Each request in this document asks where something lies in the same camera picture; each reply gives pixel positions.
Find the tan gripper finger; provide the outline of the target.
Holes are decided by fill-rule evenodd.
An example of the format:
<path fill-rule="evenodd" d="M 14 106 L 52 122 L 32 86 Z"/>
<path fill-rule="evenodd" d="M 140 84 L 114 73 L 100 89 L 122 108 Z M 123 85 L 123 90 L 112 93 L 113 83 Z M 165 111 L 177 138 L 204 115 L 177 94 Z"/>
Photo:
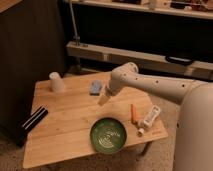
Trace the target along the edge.
<path fill-rule="evenodd" d="M 110 97 L 107 95 L 102 95 L 98 101 L 98 105 L 99 106 L 103 106 L 104 104 L 106 104 L 109 101 Z"/>

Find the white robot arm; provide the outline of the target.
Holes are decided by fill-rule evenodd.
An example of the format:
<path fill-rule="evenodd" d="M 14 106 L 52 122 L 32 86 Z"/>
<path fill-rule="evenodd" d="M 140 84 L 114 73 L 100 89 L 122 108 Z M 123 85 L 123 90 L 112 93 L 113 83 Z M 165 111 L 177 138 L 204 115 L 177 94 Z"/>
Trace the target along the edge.
<path fill-rule="evenodd" d="M 139 74 L 133 62 L 110 72 L 104 105 L 124 87 L 132 87 L 180 106 L 173 171 L 213 171 L 213 82 Z"/>

